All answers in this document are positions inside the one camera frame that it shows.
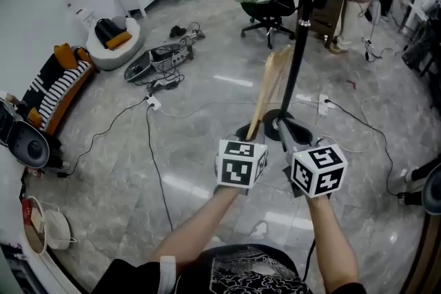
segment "white cube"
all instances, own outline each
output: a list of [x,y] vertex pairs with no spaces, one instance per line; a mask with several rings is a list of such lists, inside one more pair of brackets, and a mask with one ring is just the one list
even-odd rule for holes
[[219,141],[218,184],[251,189],[263,175],[268,146],[240,141]]
[[343,184],[347,160],[338,145],[296,152],[291,180],[310,198],[337,191]]

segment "black chair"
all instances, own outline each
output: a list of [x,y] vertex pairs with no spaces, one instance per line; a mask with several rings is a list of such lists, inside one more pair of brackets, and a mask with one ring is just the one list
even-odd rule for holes
[[241,37],[245,37],[246,31],[266,28],[269,49],[273,49],[271,44],[271,29],[273,28],[289,34],[291,40],[296,38],[293,31],[281,26],[282,17],[291,16],[296,11],[293,0],[266,0],[259,3],[241,3],[241,5],[242,9],[251,17],[249,20],[251,23],[254,23],[255,20],[259,21],[256,25],[243,28],[240,33]]

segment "white bean bag chair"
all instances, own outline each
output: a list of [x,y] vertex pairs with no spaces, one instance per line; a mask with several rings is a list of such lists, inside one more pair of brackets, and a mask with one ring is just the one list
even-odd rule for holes
[[95,26],[90,28],[88,41],[85,46],[90,53],[90,58],[100,69],[113,70],[124,65],[138,52],[144,43],[145,36],[143,36],[141,27],[135,19],[125,19],[125,27],[132,35],[132,38],[114,50],[105,49],[95,35]]

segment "black t-shirt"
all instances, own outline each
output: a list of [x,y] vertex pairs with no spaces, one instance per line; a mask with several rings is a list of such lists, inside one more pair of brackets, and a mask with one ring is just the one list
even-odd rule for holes
[[[158,262],[133,267],[123,260],[114,260],[92,294],[157,293],[160,277]],[[204,251],[185,267],[172,292],[312,294],[285,253],[257,244]],[[366,290],[359,283],[351,283],[333,294],[366,294]]]

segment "floor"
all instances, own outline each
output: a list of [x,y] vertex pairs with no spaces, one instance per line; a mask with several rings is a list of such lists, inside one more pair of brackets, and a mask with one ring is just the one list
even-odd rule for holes
[[[169,41],[173,25],[201,25],[206,39],[195,43],[194,60],[179,67],[185,80],[172,91],[159,92],[163,111],[189,118],[173,118],[149,112],[152,146],[164,182],[173,224],[190,217],[211,196],[216,179],[214,157],[218,140],[235,132],[252,117],[269,50],[265,33],[248,32],[247,15],[234,0],[160,0],[141,20],[147,29],[146,48]],[[293,19],[285,24],[293,24]],[[370,33],[369,25],[364,31]],[[289,43],[274,34],[274,49]],[[392,23],[381,23],[373,36],[376,50],[400,51],[404,39]],[[126,83],[125,66],[101,72],[86,87],[63,129],[60,139],[68,146],[65,159],[74,162],[90,146],[95,133],[106,130],[125,107],[146,95],[144,87]],[[236,82],[225,78],[236,79]],[[347,80],[356,83],[356,89]],[[314,101],[319,92],[361,117],[364,104],[369,123],[387,136],[393,158],[390,187],[404,189],[399,180],[403,168],[421,165],[437,155],[441,123],[429,109],[426,83],[386,51],[384,58],[368,63],[360,42],[346,55],[334,56],[311,34],[305,50],[293,101],[297,94]],[[149,254],[169,233],[159,189],[158,175],[148,149],[146,104],[124,113],[104,136],[95,138],[92,151],[80,159],[68,179],[44,176],[29,179],[32,195],[60,206],[77,243],[56,251],[66,269],[91,291],[110,262],[122,258],[133,265]],[[322,134],[334,137],[348,149],[362,151],[371,144],[371,132],[360,123],[331,109],[317,121],[314,105],[291,104],[296,118],[315,121]],[[305,198],[294,198],[282,170],[287,166],[280,143],[267,139],[269,165],[247,197],[239,196],[216,234],[226,243],[249,235],[262,219],[269,223],[268,237],[284,249],[303,273],[313,229]],[[391,167],[384,141],[376,135],[365,153],[345,153],[349,171],[332,204],[360,264],[360,280],[369,293],[398,293],[416,252],[424,212],[420,207],[401,207],[386,190]],[[324,293],[315,255],[308,285]]]

